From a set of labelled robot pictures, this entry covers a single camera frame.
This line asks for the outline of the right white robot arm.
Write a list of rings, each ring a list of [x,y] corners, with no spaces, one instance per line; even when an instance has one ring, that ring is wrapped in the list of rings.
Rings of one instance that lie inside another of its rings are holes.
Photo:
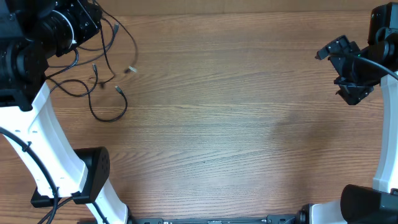
[[[397,223],[397,3],[371,11],[367,46],[341,35],[321,48],[338,76],[337,95],[354,106],[379,86],[382,94],[381,149],[372,184],[346,185],[338,200],[307,204],[296,223]]]

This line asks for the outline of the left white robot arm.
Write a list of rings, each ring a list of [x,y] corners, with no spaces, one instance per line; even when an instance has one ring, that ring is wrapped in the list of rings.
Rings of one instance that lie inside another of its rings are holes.
[[[53,110],[48,59],[102,33],[102,10],[88,1],[1,1],[1,134],[37,185],[34,207],[51,223],[69,201],[86,205],[96,223],[133,223],[109,180],[105,147],[73,149]]]

